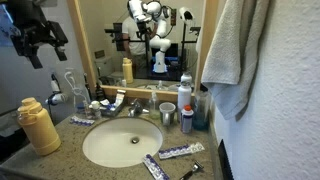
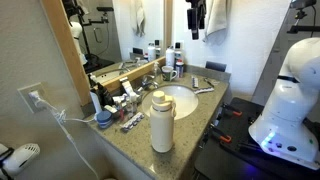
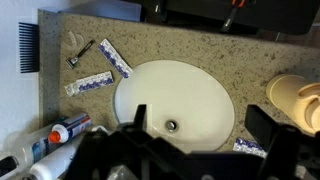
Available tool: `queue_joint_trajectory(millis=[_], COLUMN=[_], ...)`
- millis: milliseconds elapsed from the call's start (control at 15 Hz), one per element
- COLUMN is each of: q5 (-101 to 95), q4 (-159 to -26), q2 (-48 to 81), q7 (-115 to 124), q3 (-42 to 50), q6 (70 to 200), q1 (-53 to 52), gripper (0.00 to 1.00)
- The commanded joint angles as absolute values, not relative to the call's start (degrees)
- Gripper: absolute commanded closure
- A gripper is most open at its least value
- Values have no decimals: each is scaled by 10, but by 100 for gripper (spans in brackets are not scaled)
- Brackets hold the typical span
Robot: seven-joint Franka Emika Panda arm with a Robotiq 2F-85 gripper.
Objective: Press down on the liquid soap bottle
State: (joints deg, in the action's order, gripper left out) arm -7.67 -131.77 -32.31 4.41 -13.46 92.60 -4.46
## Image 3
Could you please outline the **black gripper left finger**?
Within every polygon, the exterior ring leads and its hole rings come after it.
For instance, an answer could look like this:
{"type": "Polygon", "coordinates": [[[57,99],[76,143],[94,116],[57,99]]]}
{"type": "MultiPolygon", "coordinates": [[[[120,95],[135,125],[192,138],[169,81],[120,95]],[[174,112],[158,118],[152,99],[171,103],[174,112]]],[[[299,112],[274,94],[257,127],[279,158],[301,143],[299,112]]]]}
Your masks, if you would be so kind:
{"type": "Polygon", "coordinates": [[[140,104],[137,107],[136,114],[134,117],[133,127],[135,130],[144,130],[145,129],[146,115],[147,115],[147,105],[140,104]]]}

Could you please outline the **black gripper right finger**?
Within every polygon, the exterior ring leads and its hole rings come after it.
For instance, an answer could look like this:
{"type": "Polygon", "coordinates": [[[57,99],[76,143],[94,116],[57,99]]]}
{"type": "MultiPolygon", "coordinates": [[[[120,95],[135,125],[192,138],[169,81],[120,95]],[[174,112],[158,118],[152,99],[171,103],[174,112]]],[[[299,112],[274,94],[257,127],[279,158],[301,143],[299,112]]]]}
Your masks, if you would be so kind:
{"type": "Polygon", "coordinates": [[[278,127],[279,125],[259,106],[247,106],[245,128],[263,149],[269,148],[278,127]]]}

